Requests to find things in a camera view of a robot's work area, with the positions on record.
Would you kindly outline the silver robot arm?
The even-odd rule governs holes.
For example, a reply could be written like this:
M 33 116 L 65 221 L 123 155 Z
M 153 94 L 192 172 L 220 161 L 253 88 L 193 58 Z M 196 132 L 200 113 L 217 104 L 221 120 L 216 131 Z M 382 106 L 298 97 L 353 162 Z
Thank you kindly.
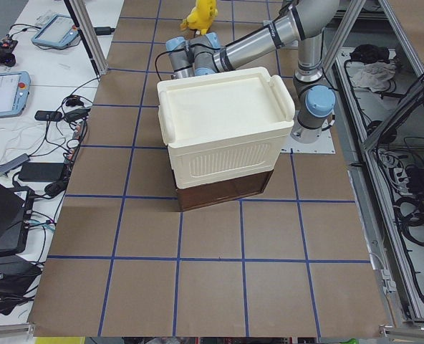
M 175 37 L 165 44 L 173 78 L 158 84 L 163 140 L 230 138 L 276 131 L 313 143 L 332 115 L 334 93 L 324 85 L 322 33 L 337 1 L 301 1 L 256 31 L 221 45 L 213 32 Z M 298 44 L 295 110 L 284 83 L 249 63 L 292 42 Z

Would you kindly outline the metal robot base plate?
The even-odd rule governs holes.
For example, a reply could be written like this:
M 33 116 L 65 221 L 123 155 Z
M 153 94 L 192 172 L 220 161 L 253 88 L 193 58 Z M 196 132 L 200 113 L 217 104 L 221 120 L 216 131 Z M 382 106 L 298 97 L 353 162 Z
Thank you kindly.
M 288 135 L 280 153 L 335 154 L 336 150 L 331 132 L 326 130 L 313 143 L 300 143 L 291 135 Z

